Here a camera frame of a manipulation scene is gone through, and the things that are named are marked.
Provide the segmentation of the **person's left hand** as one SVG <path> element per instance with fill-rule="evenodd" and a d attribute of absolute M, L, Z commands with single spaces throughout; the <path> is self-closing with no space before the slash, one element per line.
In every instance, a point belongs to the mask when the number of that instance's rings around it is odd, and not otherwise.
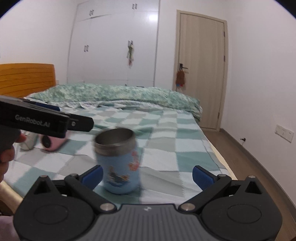
<path fill-rule="evenodd" d="M 15 157 L 15 148 L 11 146 L 10 149 L 1 152 L 1 163 L 0 163 L 0 182 L 3 181 L 5 173 L 7 173 L 9 168 L 9 162 Z"/>

